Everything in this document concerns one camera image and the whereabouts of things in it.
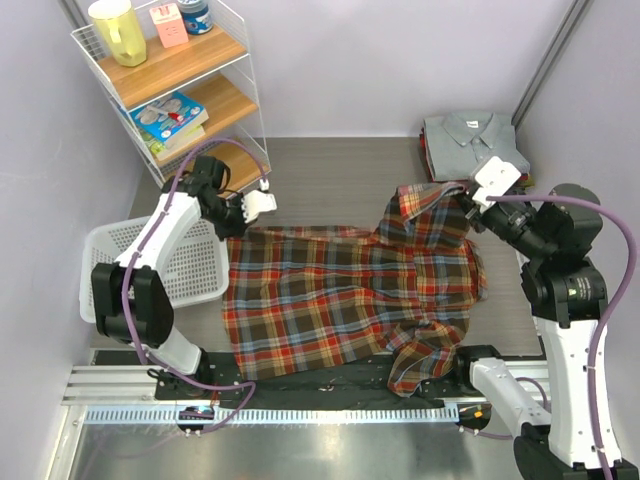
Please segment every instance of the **folded gray shirt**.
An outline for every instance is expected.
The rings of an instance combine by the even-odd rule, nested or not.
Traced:
[[[466,111],[424,121],[433,180],[469,178],[478,164],[493,156],[529,173],[529,162],[516,150],[516,132],[508,115]]]

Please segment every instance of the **red plaid shirt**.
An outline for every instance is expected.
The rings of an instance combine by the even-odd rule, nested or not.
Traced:
[[[389,388],[447,373],[486,278],[458,183],[398,188],[374,232],[250,229],[228,242],[224,321],[247,379],[330,367],[384,349]]]

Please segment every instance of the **plastic jug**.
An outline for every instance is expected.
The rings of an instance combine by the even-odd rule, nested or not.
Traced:
[[[130,0],[98,0],[89,7],[89,16],[120,65],[135,67],[147,59],[147,43]]]

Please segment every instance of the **white wire shelf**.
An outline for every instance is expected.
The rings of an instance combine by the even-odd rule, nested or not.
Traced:
[[[187,44],[165,49],[157,38],[149,9],[166,3],[171,2],[152,0],[135,8],[147,40],[147,60],[137,67],[117,64],[94,25],[71,33],[154,180],[159,186],[162,185],[194,146],[205,139],[221,136],[223,132],[240,139],[261,159],[265,170],[270,172],[244,19],[224,2],[209,0],[214,18],[213,30],[203,35],[189,36]],[[145,145],[131,112],[177,90],[203,104],[209,120],[203,124],[204,137],[182,146],[159,161]],[[244,126],[230,128],[247,118],[252,120]],[[214,151],[221,160],[231,163],[232,178],[235,177],[236,181],[232,180],[229,188],[241,190],[259,177],[259,169],[246,152],[228,145],[221,145]]]

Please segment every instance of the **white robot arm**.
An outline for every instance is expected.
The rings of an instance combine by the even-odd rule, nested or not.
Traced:
[[[638,470],[622,458],[611,426],[604,367],[606,327],[595,364],[602,432],[599,448],[590,422],[587,357],[598,319],[607,307],[607,292],[586,254],[602,219],[583,207],[548,202],[536,211],[529,203],[488,200],[504,195],[519,176],[511,164],[493,157],[473,176],[474,184],[459,201],[476,229],[489,228],[529,259],[521,275],[522,288],[539,318],[553,413],[538,405],[505,362],[487,354],[486,347],[460,349],[460,376],[482,392],[506,422],[515,439],[516,463],[526,480],[637,480]],[[553,193],[599,203],[592,192],[578,185],[559,185]],[[615,477],[603,472],[602,451]]]
[[[129,308],[144,355],[152,355],[177,372],[195,381],[210,383],[209,361],[204,350],[189,342],[173,325],[173,308],[162,285],[165,269],[187,231],[201,218],[210,221],[217,236],[224,240],[242,236],[261,213],[277,208],[268,184],[261,180],[260,190],[221,196],[221,185],[229,168],[220,160],[197,157],[193,172],[180,179],[166,210],[169,180],[163,188],[155,212],[138,238],[114,263],[99,263],[91,274],[96,327],[102,335],[134,344],[126,322],[121,290],[125,269],[133,264]],[[137,249],[146,243],[144,252]]]

